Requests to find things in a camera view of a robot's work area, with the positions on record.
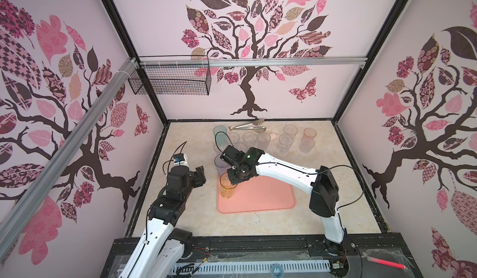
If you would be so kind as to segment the blue tall cup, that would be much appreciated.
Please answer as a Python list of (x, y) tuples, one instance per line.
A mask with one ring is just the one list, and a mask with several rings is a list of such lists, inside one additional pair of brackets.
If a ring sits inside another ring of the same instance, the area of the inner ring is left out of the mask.
[(217, 155), (215, 158), (214, 158), (214, 165), (216, 167), (216, 170), (217, 170), (217, 174), (219, 177), (221, 177), (224, 173), (227, 172), (227, 170), (229, 168), (231, 168), (230, 165), (228, 165), (227, 162), (223, 161), (221, 159), (221, 155)]

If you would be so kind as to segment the green tall cup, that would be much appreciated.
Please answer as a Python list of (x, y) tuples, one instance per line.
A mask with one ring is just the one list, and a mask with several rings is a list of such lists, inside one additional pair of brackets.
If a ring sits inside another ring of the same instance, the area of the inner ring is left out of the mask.
[(229, 139), (227, 137), (227, 128), (219, 125), (213, 129), (214, 140), (217, 147), (227, 146)]

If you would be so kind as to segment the yellow amber glass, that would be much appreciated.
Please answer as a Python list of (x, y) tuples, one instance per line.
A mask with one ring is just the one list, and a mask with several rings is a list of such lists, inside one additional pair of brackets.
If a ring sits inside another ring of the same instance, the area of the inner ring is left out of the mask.
[(219, 191), (221, 197), (224, 199), (230, 199), (234, 195), (236, 187), (237, 186), (233, 185), (229, 180), (228, 173), (223, 173), (219, 179)]

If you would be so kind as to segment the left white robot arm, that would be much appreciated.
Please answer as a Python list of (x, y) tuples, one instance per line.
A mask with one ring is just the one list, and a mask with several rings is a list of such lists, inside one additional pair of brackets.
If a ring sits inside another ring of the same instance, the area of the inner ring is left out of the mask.
[(192, 171), (182, 153), (174, 154), (172, 161), (166, 186), (148, 209), (144, 232), (120, 278), (167, 278), (176, 263), (191, 254), (193, 234), (176, 224), (193, 189), (206, 183), (204, 167)]

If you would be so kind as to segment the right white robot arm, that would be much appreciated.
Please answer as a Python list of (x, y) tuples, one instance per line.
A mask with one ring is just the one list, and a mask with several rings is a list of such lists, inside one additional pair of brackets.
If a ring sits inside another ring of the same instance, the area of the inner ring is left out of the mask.
[(325, 239), (335, 244), (343, 242), (345, 229), (337, 206), (339, 186), (328, 167), (301, 167), (255, 147), (243, 152), (233, 146), (227, 146), (220, 159), (231, 166), (227, 174), (233, 185), (249, 181), (253, 177), (265, 176), (287, 183), (310, 195), (309, 209), (321, 217)]

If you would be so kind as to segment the clear faceted glass front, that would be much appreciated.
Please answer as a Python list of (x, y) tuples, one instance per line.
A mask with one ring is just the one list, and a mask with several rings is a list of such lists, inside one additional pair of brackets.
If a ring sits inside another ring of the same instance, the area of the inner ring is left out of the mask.
[(279, 137), (278, 151), (281, 154), (286, 154), (291, 149), (294, 143), (294, 137), (288, 134), (283, 134)]

